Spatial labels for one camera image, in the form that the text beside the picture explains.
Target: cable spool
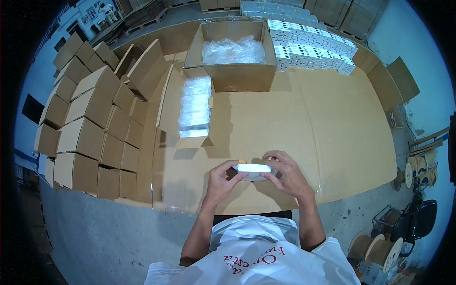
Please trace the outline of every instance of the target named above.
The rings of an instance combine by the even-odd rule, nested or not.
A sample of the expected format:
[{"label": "cable spool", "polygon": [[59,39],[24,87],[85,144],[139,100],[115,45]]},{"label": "cable spool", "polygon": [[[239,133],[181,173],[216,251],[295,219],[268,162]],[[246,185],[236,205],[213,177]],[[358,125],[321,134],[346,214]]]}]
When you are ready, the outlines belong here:
[{"label": "cable spool", "polygon": [[383,234],[372,238],[359,232],[352,240],[348,256],[363,259],[367,266],[377,263],[383,266],[383,272],[388,272],[399,257],[402,248],[402,238],[395,243],[385,240]]},{"label": "cable spool", "polygon": [[372,262],[375,262],[382,265],[383,272],[386,273],[393,267],[394,262],[399,257],[401,248],[402,238],[399,238],[396,242],[379,240],[373,245],[365,263],[366,265],[370,265]]}]

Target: person in background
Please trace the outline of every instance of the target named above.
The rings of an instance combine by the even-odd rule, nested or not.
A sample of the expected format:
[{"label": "person in background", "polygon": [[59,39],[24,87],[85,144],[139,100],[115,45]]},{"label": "person in background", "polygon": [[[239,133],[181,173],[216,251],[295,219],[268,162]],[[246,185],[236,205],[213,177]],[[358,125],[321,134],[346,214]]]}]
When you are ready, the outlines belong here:
[{"label": "person in background", "polygon": [[145,285],[360,284],[337,239],[326,238],[315,192],[296,162],[275,150],[265,153],[263,163],[282,176],[260,175],[297,200],[299,230],[291,211],[215,216],[217,205],[247,176],[238,173],[227,180],[227,171],[238,164],[227,161],[209,172],[207,193],[179,265],[152,263]]},{"label": "person in background", "polygon": [[105,5],[102,3],[98,8],[98,12],[103,12],[106,14],[106,20],[108,21],[109,25],[117,22],[117,17],[114,15],[113,6],[111,4]]}]

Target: plastic bag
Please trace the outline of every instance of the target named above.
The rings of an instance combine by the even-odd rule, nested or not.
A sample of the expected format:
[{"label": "plastic bag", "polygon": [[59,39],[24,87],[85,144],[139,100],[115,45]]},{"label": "plastic bag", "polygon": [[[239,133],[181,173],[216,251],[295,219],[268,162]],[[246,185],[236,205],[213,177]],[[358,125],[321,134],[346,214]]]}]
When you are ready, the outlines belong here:
[{"label": "plastic bag", "polygon": [[237,42],[224,38],[205,41],[202,47],[203,64],[264,63],[263,43],[254,36],[245,36]]},{"label": "plastic bag", "polygon": [[210,76],[186,79],[182,88],[181,115],[179,117],[179,137],[191,138],[207,136],[211,109],[209,97],[212,95]]}]

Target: hand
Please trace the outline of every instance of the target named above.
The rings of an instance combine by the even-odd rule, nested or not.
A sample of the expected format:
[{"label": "hand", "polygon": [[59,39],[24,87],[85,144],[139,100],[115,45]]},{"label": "hand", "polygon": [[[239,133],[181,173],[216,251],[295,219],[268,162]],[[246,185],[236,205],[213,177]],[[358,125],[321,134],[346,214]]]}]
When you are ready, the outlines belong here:
[{"label": "hand", "polygon": [[315,192],[302,175],[296,162],[283,150],[268,151],[263,156],[263,163],[277,169],[282,174],[279,179],[271,172],[262,172],[260,176],[268,179],[285,194],[298,199],[298,202],[315,202]]},{"label": "hand", "polygon": [[227,161],[219,166],[211,169],[209,172],[209,184],[207,186],[207,193],[204,197],[205,202],[210,203],[213,206],[217,206],[221,201],[225,200],[234,186],[246,178],[248,173],[238,173],[231,180],[227,180],[227,170],[238,164],[238,160]]}]

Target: chair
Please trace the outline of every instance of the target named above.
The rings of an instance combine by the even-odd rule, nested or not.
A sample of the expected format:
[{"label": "chair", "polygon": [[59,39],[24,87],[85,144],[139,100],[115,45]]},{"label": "chair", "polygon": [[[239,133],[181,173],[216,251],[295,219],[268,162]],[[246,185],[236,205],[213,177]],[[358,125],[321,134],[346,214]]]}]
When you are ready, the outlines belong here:
[{"label": "chair", "polygon": [[[379,217],[385,210],[387,210],[386,214],[383,215],[383,219],[380,219]],[[402,238],[404,243],[412,244],[409,252],[399,254],[399,256],[407,257],[412,253],[415,241],[427,236],[432,231],[436,214],[436,200],[420,200],[408,204],[402,212],[388,205],[373,217],[372,224],[375,225],[374,222],[380,223],[380,232],[389,235],[390,241],[395,242]]]}]

